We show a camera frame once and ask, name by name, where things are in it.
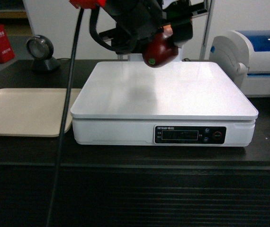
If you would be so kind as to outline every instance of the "white wall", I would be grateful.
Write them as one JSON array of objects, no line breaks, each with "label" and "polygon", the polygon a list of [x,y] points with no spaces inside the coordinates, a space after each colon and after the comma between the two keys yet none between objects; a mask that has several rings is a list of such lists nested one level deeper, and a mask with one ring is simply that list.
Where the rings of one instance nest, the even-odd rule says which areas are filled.
[{"label": "white wall", "polygon": [[[45,35],[54,44],[54,57],[70,58],[78,15],[68,0],[23,0],[34,34]],[[203,0],[192,0],[192,4]],[[213,39],[226,30],[270,29],[270,0],[213,0],[214,13],[206,48],[208,58]],[[114,52],[99,46],[89,34],[90,10],[85,10],[77,49],[77,59],[115,59]],[[206,16],[193,19],[193,38],[184,45],[183,56],[199,59]],[[99,16],[98,31],[114,28],[105,12]]]}]

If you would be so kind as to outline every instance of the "shelf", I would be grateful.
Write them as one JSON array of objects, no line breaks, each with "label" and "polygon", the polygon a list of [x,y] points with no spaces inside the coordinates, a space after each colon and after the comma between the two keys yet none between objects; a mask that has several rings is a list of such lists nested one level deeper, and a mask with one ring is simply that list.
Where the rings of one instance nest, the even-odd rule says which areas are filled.
[{"label": "shelf", "polygon": [[0,11],[0,19],[27,19],[25,11]]}]

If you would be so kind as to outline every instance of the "black countertop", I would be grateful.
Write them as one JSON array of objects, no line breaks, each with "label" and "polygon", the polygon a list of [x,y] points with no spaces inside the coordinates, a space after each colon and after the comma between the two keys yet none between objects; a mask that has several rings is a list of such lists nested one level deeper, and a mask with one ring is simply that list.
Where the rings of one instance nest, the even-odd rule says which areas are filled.
[{"label": "black countertop", "polygon": [[[77,60],[73,87],[82,88],[100,60]],[[65,87],[69,63],[47,75],[34,74],[30,60],[0,71],[1,88]],[[258,109],[252,142],[245,148],[79,145],[70,129],[64,140],[62,166],[265,169],[270,170],[270,98],[250,98]],[[0,165],[54,165],[58,138],[0,137]]]}]

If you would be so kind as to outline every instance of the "beige tray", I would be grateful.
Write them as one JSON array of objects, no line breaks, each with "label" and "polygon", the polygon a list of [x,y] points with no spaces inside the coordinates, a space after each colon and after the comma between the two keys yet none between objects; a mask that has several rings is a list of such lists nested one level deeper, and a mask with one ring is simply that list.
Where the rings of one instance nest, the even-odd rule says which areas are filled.
[{"label": "beige tray", "polygon": [[[64,88],[0,89],[0,136],[58,136],[65,92]],[[79,92],[72,89],[70,107]],[[69,111],[65,132],[71,124]]]}]

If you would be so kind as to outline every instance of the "white scale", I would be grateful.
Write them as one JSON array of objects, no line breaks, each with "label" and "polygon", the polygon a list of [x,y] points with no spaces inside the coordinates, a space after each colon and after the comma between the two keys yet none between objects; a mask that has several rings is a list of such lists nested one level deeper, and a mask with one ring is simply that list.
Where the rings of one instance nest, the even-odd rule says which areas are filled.
[{"label": "white scale", "polygon": [[79,144],[247,146],[258,111],[212,62],[100,62],[71,108]]}]

